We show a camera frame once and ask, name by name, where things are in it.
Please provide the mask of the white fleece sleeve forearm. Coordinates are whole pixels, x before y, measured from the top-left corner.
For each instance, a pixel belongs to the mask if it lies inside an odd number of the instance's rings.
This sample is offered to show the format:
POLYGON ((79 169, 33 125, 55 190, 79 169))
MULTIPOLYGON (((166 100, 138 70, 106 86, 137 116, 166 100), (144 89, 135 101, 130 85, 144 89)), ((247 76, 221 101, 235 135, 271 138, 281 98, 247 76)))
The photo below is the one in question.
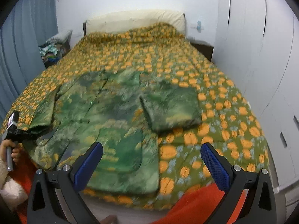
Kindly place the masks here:
POLYGON ((1 196, 10 211, 25 202, 28 198, 22 186, 8 175, 7 165, 1 156, 1 196))

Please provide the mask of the person's left hand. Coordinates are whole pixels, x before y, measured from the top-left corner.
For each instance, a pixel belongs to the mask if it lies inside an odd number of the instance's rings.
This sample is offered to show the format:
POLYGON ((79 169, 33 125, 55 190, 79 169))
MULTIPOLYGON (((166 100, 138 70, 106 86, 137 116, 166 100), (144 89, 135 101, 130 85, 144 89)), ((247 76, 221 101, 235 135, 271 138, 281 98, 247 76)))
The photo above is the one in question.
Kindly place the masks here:
POLYGON ((1 160, 4 163, 6 163, 6 161, 7 161, 7 147, 12 148, 11 158, 12 158, 13 162, 17 163, 20 158, 20 149, 11 140, 3 140, 1 142, 1 149, 0 149, 1 160))

